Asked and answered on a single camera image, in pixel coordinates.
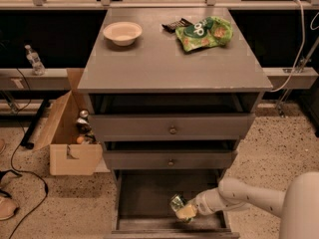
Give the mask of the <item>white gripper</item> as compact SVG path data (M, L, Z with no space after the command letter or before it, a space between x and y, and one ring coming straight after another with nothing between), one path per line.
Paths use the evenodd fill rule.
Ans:
M220 210L220 195L216 188L200 192L194 198L195 206L188 203L175 214L180 220L188 220L196 216L197 210L201 215L210 215Z

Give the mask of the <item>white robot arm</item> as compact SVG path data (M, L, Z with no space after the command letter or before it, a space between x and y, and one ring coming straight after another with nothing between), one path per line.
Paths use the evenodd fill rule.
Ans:
M279 239L319 239L319 173L295 177L286 191L251 186L224 177L213 189L197 194L188 202L176 196L171 208L179 220L197 214L232 211L250 204L280 219Z

